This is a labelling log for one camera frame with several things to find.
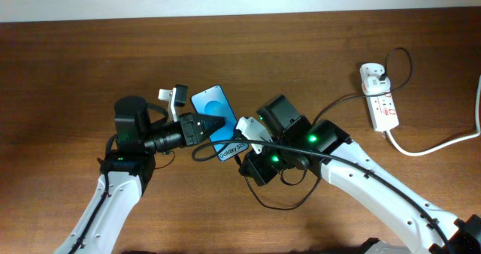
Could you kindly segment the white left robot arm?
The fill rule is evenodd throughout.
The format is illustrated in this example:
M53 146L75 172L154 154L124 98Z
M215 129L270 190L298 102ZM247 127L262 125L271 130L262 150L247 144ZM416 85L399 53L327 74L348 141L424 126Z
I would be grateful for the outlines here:
M127 96L114 105L116 134L99 159L95 193L58 253L110 253L133 207L144 195L156 168L155 154L191 147L225 125L220 116L184 113L151 122L149 111L163 107Z

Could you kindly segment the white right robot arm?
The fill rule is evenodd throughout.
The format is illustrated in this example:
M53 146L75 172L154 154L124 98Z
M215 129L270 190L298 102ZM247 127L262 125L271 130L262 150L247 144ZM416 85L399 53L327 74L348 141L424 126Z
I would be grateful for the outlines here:
M258 186L297 168L336 186L357 200L402 241L379 239L366 253L478 253L480 217L459 219L427 201L381 168L344 130L329 120L311 123L284 95L272 98L236 125L253 148L239 172Z

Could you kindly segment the blue screen Galaxy smartphone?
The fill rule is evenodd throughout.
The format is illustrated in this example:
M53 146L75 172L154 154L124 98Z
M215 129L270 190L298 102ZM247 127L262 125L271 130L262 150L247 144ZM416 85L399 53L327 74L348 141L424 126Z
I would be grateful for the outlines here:
M208 115L216 120L217 130L210 134L211 142L235 139L234 130L237 125L237 118L220 85L212 86L192 95L190 101L197 113ZM242 142L216 144L213 147L216 157L221 162L248 149L248 145Z

